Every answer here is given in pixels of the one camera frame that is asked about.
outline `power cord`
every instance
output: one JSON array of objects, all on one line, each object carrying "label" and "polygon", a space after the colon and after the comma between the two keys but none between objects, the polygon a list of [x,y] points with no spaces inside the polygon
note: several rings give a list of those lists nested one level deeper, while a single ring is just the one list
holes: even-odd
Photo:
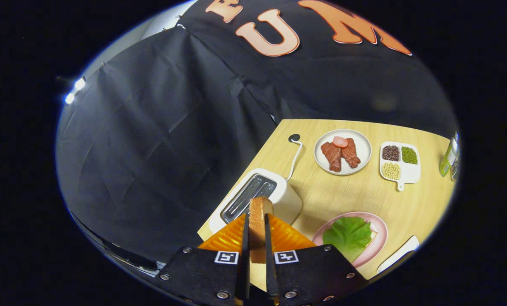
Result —
[{"label": "power cord", "polygon": [[289,142],[297,143],[299,145],[299,149],[297,150],[297,153],[293,158],[293,163],[291,164],[291,171],[289,172],[289,177],[286,179],[286,181],[289,181],[291,179],[291,176],[293,175],[293,168],[295,168],[295,162],[297,161],[297,157],[299,156],[299,153],[301,152],[302,149],[302,142],[299,141],[299,138],[301,138],[299,134],[293,134],[288,138]]}]

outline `toaster slot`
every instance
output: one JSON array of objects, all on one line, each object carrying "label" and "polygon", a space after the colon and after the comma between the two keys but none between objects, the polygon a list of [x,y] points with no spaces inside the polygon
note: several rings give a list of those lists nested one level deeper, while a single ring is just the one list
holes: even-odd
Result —
[{"label": "toaster slot", "polygon": [[242,187],[231,203],[222,211],[221,218],[229,223],[246,212],[250,200],[258,196],[269,197],[276,189],[276,182],[256,174]]}]

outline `bottle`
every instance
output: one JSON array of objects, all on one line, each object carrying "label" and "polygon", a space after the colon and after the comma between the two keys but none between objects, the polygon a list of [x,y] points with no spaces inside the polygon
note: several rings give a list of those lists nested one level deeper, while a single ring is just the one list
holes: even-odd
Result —
[{"label": "bottle", "polygon": [[456,161],[453,162],[453,165],[452,165],[452,169],[451,169],[451,173],[450,173],[450,178],[452,179],[452,181],[455,181],[457,179],[457,170],[459,170],[459,153],[456,157]]},{"label": "bottle", "polygon": [[450,170],[450,167],[452,167],[453,163],[455,162],[457,155],[459,154],[459,134],[455,133],[455,135],[450,139],[450,145],[448,146],[448,149],[446,151],[446,154],[444,154],[444,157],[440,161],[440,165],[438,166],[438,170],[440,171],[440,174],[442,176],[446,176],[448,173],[448,170]]}]

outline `white toaster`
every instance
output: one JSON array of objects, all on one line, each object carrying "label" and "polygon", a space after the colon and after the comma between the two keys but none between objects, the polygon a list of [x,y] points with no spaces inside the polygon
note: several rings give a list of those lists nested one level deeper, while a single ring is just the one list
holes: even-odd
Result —
[{"label": "white toaster", "polygon": [[275,217],[291,224],[302,209],[302,200],[286,179],[276,173],[257,168],[246,174],[220,203],[208,222],[214,234],[245,213],[250,199],[267,196],[273,202]]}]

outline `white cable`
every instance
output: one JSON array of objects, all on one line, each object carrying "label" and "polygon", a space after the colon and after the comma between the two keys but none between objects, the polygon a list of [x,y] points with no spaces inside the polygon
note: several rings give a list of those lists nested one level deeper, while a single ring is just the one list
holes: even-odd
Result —
[{"label": "white cable", "polygon": [[291,139],[291,141],[293,141],[294,143],[300,144],[300,146],[299,146],[299,149],[297,150],[297,154],[295,155],[295,158],[293,158],[293,163],[291,164],[291,171],[289,172],[289,177],[287,178],[286,181],[289,181],[289,179],[293,175],[293,168],[295,168],[295,162],[297,161],[297,156],[299,156],[299,152],[302,149],[302,142],[300,142],[300,141],[294,141],[293,139]]}]

